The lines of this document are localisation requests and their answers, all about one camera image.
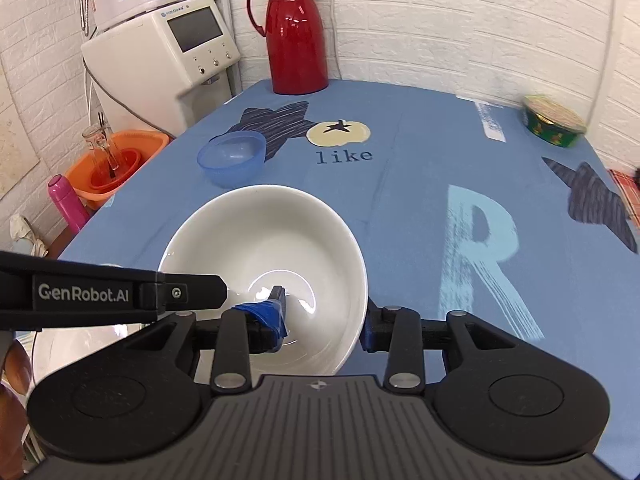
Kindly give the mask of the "orange plastic basin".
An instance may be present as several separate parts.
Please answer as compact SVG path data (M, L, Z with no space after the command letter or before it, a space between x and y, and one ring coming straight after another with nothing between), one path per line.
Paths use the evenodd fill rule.
M169 141L167 134L157 131L116 132L108 139L105 150L90 148L66 171L65 177L77 195L97 210Z

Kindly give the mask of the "white countertop appliance with screen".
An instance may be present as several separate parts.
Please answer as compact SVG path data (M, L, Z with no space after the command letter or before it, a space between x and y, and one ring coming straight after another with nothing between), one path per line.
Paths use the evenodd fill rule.
M229 0L183 0L123 22L81 47L115 132L180 136L241 92Z

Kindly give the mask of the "pink water bottle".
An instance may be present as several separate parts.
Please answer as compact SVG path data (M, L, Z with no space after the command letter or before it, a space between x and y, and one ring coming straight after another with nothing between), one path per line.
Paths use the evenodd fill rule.
M56 174L48 182L48 194L70 230L78 234L89 221L90 214L70 181L62 174Z

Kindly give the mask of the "blue translucent plastic bowl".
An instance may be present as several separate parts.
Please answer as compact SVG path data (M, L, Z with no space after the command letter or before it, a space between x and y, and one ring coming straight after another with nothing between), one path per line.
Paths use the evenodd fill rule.
M209 140L196 155L196 162L214 185L236 188L262 172L266 148L261 133L233 131Z

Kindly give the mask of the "red thermos jug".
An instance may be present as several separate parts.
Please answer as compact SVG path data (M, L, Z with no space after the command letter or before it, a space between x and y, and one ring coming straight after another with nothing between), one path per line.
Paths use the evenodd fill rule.
M259 25L246 0L250 24L266 40L273 91L300 96L329 84L322 19L314 0L268 0Z

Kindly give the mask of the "blue patterned tablecloth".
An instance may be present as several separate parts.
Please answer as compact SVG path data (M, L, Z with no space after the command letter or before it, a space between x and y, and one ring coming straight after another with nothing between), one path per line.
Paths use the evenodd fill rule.
M369 294L428 318L467 310L501 328L526 307L530 340L598 378L611 418L598 447L639 470L639 231L570 213L626 217L585 140L558 148L520 110L390 84L334 81L306 96L308 122L362 122L368 140L286 140L259 181L330 205L363 252Z

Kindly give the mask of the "glass bottle in basin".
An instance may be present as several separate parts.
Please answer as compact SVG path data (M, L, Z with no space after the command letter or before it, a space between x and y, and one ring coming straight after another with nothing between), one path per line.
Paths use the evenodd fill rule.
M98 122L89 126L82 138L93 157L94 169L104 178L115 180L124 170L124 158L111 139L111 128L107 125L103 112L98 113Z

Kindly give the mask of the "green gold-rimmed bowl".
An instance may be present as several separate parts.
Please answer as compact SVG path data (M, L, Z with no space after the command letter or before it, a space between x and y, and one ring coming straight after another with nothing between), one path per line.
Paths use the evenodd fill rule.
M587 132L586 123L574 110L544 94L524 96L523 114L530 133L561 148L568 148Z

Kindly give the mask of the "white ceramic bowl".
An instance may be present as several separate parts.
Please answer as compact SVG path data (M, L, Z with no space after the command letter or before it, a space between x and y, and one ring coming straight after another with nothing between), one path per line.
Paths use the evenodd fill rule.
M288 336L278 352L252 356L254 377L336 374L366 316L368 277L355 235L297 188L255 185L210 200L171 237L160 272L220 276L226 308L285 289Z

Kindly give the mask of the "crumpled white tissue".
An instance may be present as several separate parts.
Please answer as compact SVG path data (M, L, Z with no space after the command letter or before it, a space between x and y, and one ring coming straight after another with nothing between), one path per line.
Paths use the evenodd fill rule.
M36 235L27 219L14 214L9 223L12 252L20 255L44 258L48 254L46 244Z

